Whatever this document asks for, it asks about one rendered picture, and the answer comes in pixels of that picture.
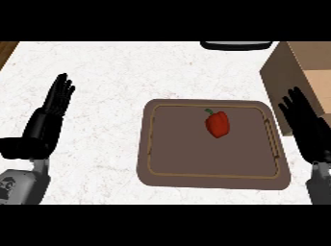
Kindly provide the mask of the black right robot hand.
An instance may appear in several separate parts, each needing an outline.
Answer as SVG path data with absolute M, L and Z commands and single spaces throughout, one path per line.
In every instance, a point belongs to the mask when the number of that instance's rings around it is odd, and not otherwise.
M 300 88 L 288 90 L 278 104 L 293 130 L 302 156 L 311 164 L 327 162 L 331 167 L 331 127 L 316 115 Z

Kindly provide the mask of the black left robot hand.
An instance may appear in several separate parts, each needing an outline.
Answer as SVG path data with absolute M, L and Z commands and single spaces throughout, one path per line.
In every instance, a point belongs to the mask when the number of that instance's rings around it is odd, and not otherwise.
M 74 91 L 68 74 L 59 74 L 44 104 L 30 117 L 22 136 L 0 138 L 0 154 L 5 159 L 43 160 L 50 156 Z

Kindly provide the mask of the cardboard box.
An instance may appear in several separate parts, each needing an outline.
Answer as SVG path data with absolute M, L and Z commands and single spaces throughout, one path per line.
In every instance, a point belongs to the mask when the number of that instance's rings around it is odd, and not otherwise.
M 278 104 L 302 89 L 313 111 L 331 127 L 331 41 L 282 41 L 260 70 L 284 135 L 293 135 Z

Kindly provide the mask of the red bell pepper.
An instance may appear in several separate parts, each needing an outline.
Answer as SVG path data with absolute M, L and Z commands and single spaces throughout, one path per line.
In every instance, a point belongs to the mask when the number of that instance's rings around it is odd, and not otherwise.
M 214 112 L 211 109 L 204 110 L 209 113 L 209 118 L 204 121 L 206 128 L 210 134 L 220 138 L 231 132 L 231 121 L 228 114 L 223 111 Z

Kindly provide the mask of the brown tray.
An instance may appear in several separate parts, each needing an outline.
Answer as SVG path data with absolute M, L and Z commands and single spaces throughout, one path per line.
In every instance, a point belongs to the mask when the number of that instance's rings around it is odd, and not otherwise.
M 223 111 L 231 132 L 204 121 Z M 259 101 L 154 99 L 144 109 L 138 177 L 152 186 L 284 190 L 291 175 L 269 106 Z

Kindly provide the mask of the dark round appliance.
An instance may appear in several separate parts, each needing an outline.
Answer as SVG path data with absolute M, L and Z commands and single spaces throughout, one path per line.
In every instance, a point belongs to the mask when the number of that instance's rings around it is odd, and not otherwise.
M 209 50 L 250 51 L 263 50 L 272 46 L 271 41 L 203 41 L 201 46 Z

